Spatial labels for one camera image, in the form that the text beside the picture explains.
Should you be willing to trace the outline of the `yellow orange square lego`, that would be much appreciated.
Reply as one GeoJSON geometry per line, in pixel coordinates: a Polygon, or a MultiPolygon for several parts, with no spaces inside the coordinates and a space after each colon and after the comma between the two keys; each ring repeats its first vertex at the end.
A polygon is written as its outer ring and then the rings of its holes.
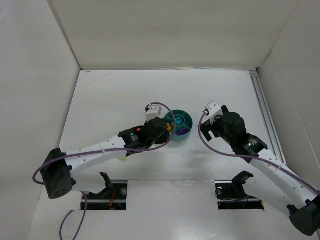
{"type": "Polygon", "coordinates": [[[169,132],[171,132],[171,131],[173,130],[171,124],[170,124],[170,123],[167,123],[166,125],[167,125],[167,130],[168,130],[169,132]]]}

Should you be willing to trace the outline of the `dark purple long lego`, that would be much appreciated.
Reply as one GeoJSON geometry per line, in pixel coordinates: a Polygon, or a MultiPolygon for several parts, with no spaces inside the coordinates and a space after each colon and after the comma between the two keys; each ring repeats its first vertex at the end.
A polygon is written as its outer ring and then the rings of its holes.
{"type": "Polygon", "coordinates": [[[190,129],[188,127],[183,127],[178,133],[178,136],[184,136],[187,135],[190,132],[190,129]]]}

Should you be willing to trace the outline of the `teal oval lego piece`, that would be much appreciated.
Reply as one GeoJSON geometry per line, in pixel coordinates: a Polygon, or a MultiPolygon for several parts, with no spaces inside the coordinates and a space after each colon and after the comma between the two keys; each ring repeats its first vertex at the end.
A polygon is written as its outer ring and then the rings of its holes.
{"type": "Polygon", "coordinates": [[[179,116],[175,118],[175,121],[176,121],[176,125],[182,125],[184,123],[184,120],[179,116]]]}

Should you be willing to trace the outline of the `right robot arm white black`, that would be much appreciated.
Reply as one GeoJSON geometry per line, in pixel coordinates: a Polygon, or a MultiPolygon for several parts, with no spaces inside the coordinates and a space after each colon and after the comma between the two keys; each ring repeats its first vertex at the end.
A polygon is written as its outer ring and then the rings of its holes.
{"type": "Polygon", "coordinates": [[[232,154],[209,149],[217,154],[243,159],[264,174],[268,180],[259,180],[248,171],[242,171],[231,180],[217,180],[218,200],[236,204],[250,197],[266,202],[289,218],[302,234],[312,236],[320,228],[320,191],[310,185],[278,159],[260,138],[247,132],[244,119],[215,101],[203,111],[207,121],[200,120],[198,135],[205,146],[213,137],[223,139],[232,154]]]}

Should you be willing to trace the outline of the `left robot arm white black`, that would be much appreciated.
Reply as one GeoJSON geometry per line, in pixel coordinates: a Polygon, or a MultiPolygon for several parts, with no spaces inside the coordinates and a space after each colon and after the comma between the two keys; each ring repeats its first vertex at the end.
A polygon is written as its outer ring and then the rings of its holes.
{"type": "Polygon", "coordinates": [[[100,172],[102,180],[94,183],[79,179],[79,174],[113,159],[153,151],[156,145],[163,147],[169,141],[167,123],[156,117],[89,147],[69,152],[55,148],[49,152],[39,171],[48,198],[58,199],[73,190],[101,194],[111,187],[111,180],[105,172],[100,172]]]}

